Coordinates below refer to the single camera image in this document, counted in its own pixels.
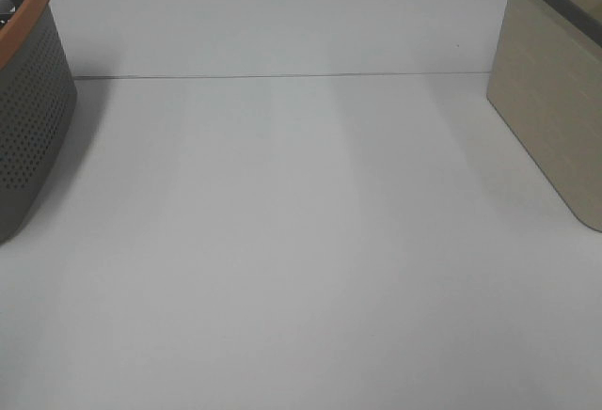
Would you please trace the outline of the beige basket grey rim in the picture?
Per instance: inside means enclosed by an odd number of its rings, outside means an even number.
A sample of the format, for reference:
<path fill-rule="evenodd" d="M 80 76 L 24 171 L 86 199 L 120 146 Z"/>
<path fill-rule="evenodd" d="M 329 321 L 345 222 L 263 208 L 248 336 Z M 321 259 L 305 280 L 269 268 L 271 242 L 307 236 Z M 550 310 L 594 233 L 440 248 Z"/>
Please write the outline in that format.
<path fill-rule="evenodd" d="M 601 0 L 507 0 L 488 101 L 570 212 L 601 229 Z"/>

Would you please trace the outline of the grey perforated basket orange rim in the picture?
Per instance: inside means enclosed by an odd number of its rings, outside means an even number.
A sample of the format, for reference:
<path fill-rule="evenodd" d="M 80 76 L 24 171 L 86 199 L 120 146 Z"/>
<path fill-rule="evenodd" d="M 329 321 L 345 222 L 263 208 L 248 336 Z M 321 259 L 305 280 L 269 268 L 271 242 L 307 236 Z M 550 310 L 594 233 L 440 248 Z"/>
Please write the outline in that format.
<path fill-rule="evenodd" d="M 51 0 L 8 0 L 1 16 L 1 240 L 21 229 L 55 165 L 77 90 Z"/>

